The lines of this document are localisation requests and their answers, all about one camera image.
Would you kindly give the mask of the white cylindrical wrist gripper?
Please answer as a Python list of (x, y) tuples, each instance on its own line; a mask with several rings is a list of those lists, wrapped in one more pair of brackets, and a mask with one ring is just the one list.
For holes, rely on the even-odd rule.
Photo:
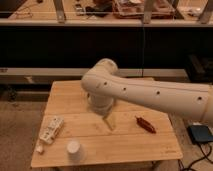
[(114, 99), (111, 97), (89, 94), (87, 100), (91, 110), (104, 116), (103, 121), (110, 130), (114, 130), (116, 127), (115, 116), (113, 114), (108, 114), (114, 105)]

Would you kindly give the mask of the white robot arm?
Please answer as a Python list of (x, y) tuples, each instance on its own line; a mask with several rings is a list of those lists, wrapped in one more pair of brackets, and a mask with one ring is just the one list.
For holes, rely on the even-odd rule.
[(92, 109), (107, 113), (120, 99), (213, 127), (213, 85), (121, 78), (117, 70), (104, 58), (83, 75), (81, 86)]

